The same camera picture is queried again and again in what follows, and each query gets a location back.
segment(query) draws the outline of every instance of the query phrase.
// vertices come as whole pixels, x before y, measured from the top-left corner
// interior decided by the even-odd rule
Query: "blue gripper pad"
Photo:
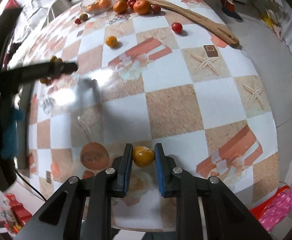
[[[170,181],[170,170],[161,143],[155,145],[155,165],[160,194],[165,197],[165,185]]]

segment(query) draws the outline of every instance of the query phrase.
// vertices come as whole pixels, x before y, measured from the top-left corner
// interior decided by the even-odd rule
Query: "red cherry tomato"
[[[136,0],[127,0],[128,4],[130,4],[131,2],[135,2]]]
[[[161,7],[157,4],[152,5],[150,9],[153,14],[159,14],[161,11]]]
[[[173,23],[171,25],[171,29],[175,32],[175,33],[181,33],[183,30],[183,26],[180,23]]]
[[[136,1],[132,1],[132,2],[130,2],[130,3],[129,3],[129,7],[132,8],[132,9],[134,9],[134,4],[135,4],[135,2],[136,2]]]

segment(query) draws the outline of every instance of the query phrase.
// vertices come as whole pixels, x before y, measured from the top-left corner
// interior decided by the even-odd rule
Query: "red object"
[[[10,9],[10,8],[19,8],[19,4],[16,2],[16,0],[8,0],[7,4],[5,5],[4,9]]]
[[[10,201],[9,205],[18,223],[23,227],[30,220],[32,214],[24,208],[22,203],[16,200],[14,194],[5,194],[5,197]]]
[[[183,26],[180,23],[173,23],[171,25],[171,29],[175,32],[175,33],[181,33],[183,30]]]
[[[134,10],[134,4],[135,4],[135,2],[136,1],[132,1],[132,2],[129,3],[129,7],[132,8],[133,10]]]
[[[130,4],[131,2],[135,2],[136,0],[127,0],[128,4]]]
[[[161,7],[157,4],[152,5],[150,9],[153,14],[159,14],[161,11]]]
[[[255,208],[251,209],[250,212],[253,214],[253,216],[259,220],[260,217],[263,215],[267,207],[272,203],[272,201],[278,196],[281,192],[283,192],[285,189],[290,189],[289,186],[285,185],[283,187],[278,188],[276,193],[268,200],[260,204],[259,206],[256,206]]]

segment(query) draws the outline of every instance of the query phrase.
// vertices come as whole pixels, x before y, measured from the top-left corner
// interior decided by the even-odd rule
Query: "pink cloth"
[[[268,232],[280,223],[292,208],[292,190],[286,189],[281,192],[263,213],[259,222]]]

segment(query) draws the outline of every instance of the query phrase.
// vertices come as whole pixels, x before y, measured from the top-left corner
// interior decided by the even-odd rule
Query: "table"
[[[203,0],[168,0],[222,23]],[[109,167],[125,144],[153,148],[194,176],[219,176],[247,206],[278,186],[276,127],[245,52],[183,16],[109,11],[74,24],[72,7],[29,45],[24,63],[56,55],[79,69],[37,82],[28,127],[29,182],[49,197],[70,176]],[[172,32],[173,22],[184,27]],[[104,44],[114,35],[120,46]],[[174,230],[175,199],[162,199],[153,165],[133,164],[127,197],[112,200],[114,227]]]

